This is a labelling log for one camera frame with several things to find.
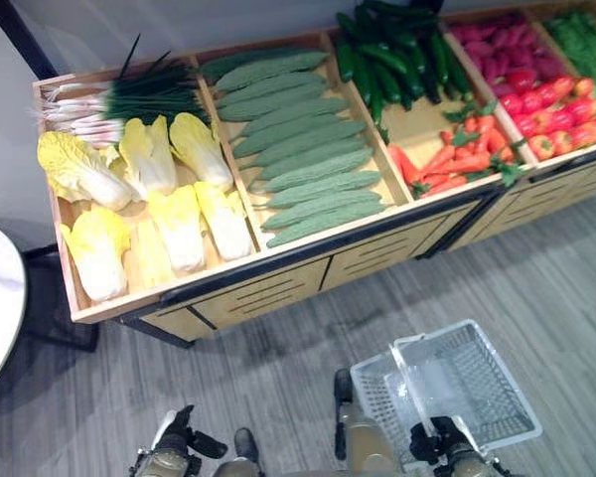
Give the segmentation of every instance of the drawer handle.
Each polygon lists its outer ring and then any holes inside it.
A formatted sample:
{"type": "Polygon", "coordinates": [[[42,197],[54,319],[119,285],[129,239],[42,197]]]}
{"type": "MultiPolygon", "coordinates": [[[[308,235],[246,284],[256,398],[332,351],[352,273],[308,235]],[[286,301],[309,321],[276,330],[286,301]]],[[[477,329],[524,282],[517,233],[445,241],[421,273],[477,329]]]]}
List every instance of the drawer handle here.
{"type": "Polygon", "coordinates": [[[356,274],[361,273],[363,271],[370,270],[370,269],[372,269],[372,268],[374,268],[376,266],[384,265],[385,263],[389,263],[389,262],[390,262],[390,260],[388,258],[385,258],[383,260],[376,261],[375,263],[372,263],[370,265],[363,266],[362,268],[358,268],[357,270],[351,271],[351,272],[349,272],[349,275],[356,275],[356,274]]]}
{"type": "Polygon", "coordinates": [[[276,303],[280,303],[281,301],[284,301],[284,300],[287,300],[287,299],[291,299],[293,297],[294,297],[293,294],[285,295],[285,296],[282,296],[282,297],[278,298],[277,300],[270,301],[269,303],[265,303],[264,305],[255,306],[253,308],[249,308],[248,310],[242,310],[242,313],[245,314],[245,315],[246,314],[249,314],[249,313],[253,313],[253,312],[257,311],[257,310],[260,310],[261,308],[265,308],[267,306],[271,306],[271,305],[274,305],[276,303]]]}
{"type": "MultiPolygon", "coordinates": [[[[281,281],[279,283],[275,283],[273,285],[270,285],[267,288],[265,288],[265,290],[270,290],[272,288],[276,288],[277,286],[286,285],[287,283],[291,283],[292,281],[294,281],[294,279],[293,278],[289,278],[288,280],[281,281]]],[[[260,293],[260,290],[259,291],[252,291],[251,293],[245,293],[244,295],[240,295],[240,296],[236,297],[236,301],[242,300],[244,298],[247,298],[247,297],[249,297],[251,295],[255,295],[257,293],[260,293]]]]}
{"type": "Polygon", "coordinates": [[[396,241],[391,241],[389,243],[385,243],[384,245],[380,245],[379,248],[374,248],[372,250],[363,251],[362,253],[360,253],[359,256],[370,255],[370,254],[376,253],[378,251],[383,251],[385,248],[388,248],[393,245],[399,245],[401,243],[404,243],[405,241],[408,241],[408,237],[405,237],[402,240],[396,240],[396,241]]]}
{"type": "Polygon", "coordinates": [[[298,288],[300,288],[302,286],[305,286],[305,285],[306,285],[306,283],[298,283],[297,285],[290,286],[289,288],[278,290],[275,293],[272,293],[271,295],[265,295],[265,296],[262,296],[262,297],[260,297],[260,298],[258,298],[256,300],[250,301],[248,303],[243,303],[242,305],[239,305],[239,306],[236,306],[234,308],[231,308],[229,310],[229,312],[231,313],[232,311],[237,311],[237,310],[240,310],[241,308],[246,308],[247,306],[253,305],[255,303],[260,303],[261,301],[268,300],[269,298],[273,298],[274,296],[278,296],[281,293],[286,293],[287,291],[296,290],[296,289],[298,289],[298,288]]]}

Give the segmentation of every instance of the fake vegetable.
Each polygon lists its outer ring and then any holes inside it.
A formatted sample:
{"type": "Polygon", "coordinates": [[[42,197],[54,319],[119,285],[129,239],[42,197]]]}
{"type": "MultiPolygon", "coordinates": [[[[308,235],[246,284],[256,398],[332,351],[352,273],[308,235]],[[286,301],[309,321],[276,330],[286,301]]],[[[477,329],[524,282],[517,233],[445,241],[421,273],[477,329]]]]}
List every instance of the fake vegetable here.
{"type": "Polygon", "coordinates": [[[132,190],[108,169],[116,157],[114,148],[100,153],[65,132],[45,132],[38,140],[38,162],[56,195],[69,202],[93,199],[113,211],[132,198],[132,190]]]}
{"type": "Polygon", "coordinates": [[[234,260],[249,255],[251,238],[238,192],[226,197],[220,188],[204,181],[196,182],[194,187],[221,258],[234,260]]]}
{"type": "Polygon", "coordinates": [[[183,186],[170,196],[148,195],[148,211],[157,225],[175,270],[203,266],[206,257],[201,237],[200,209],[193,186],[183,186]]]}
{"type": "Polygon", "coordinates": [[[127,165],[124,178],[141,199],[151,191],[170,194],[177,187],[165,116],[158,116],[151,126],[137,117],[126,122],[119,152],[127,165]]]}
{"type": "Polygon", "coordinates": [[[177,114],[170,125],[170,141],[175,155],[202,181],[226,191],[233,182],[225,164],[221,147],[212,132],[189,112],[177,114]]]}
{"type": "Polygon", "coordinates": [[[60,224],[84,291],[94,301],[118,295],[126,288],[121,256],[130,248],[130,229],[109,209],[82,213],[73,230],[60,224]]]}

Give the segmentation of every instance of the yellow cabbage leaf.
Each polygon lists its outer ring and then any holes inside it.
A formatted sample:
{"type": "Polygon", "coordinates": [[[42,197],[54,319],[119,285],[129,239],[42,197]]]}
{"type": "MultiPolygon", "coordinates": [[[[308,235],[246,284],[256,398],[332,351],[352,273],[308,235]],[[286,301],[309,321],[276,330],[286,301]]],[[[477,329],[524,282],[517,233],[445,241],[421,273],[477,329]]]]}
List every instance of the yellow cabbage leaf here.
{"type": "Polygon", "coordinates": [[[118,211],[130,202],[132,189],[108,169],[111,159],[109,149],[100,153],[65,132],[45,132],[38,140],[38,162],[59,197],[70,202],[93,199],[118,211]]]}
{"type": "Polygon", "coordinates": [[[130,248],[130,229],[114,212],[95,207],[82,213],[71,230],[60,225],[86,294],[101,301],[126,288],[121,256],[130,248]]]}

